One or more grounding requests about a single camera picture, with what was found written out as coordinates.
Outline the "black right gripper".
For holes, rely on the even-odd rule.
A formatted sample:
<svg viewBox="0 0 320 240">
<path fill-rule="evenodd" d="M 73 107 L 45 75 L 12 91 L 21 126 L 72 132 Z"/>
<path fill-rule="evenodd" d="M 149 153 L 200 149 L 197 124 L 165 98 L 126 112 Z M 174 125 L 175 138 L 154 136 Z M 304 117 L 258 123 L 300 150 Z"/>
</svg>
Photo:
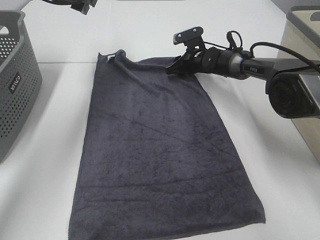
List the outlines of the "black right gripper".
<svg viewBox="0 0 320 240">
<path fill-rule="evenodd" d="M 165 67 L 165 73 L 171 74 L 195 74 L 214 72 L 220 51 L 211 47 L 206 50 L 197 51 L 195 53 L 186 52 L 184 55 L 177 56 L 174 62 Z"/>
</svg>

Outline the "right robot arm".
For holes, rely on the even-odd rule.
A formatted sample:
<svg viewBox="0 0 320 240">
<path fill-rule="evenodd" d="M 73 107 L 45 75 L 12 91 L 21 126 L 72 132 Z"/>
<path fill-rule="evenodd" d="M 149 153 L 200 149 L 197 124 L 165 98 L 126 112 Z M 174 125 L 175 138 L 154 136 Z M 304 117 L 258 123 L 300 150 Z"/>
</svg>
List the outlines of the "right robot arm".
<svg viewBox="0 0 320 240">
<path fill-rule="evenodd" d="M 320 117 L 320 62 L 299 58 L 249 57 L 247 51 L 205 50 L 186 52 L 166 67 L 169 74 L 215 74 L 237 80 L 265 81 L 273 110 L 286 119 Z"/>
</svg>

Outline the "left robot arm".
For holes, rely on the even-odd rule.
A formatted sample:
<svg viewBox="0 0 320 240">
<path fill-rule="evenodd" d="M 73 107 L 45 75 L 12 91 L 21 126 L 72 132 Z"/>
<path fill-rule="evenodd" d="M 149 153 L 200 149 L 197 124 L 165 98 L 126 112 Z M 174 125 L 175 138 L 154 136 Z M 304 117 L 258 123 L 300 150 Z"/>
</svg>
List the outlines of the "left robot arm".
<svg viewBox="0 0 320 240">
<path fill-rule="evenodd" d="M 94 8 L 98 0 L 43 0 L 43 2 L 57 6 L 70 6 L 71 9 L 87 15 L 90 7 Z"/>
</svg>

